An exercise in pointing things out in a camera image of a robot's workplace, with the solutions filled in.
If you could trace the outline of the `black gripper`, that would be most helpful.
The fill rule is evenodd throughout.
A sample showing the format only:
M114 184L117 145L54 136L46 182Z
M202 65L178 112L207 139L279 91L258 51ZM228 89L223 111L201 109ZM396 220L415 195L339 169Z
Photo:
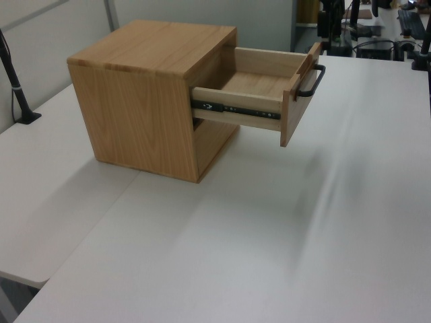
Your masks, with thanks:
M321 37L321 54L329 50L329 39L333 39L333 46L341 46L341 36L335 35L336 14L332 11L320 11L317 16L317 36Z

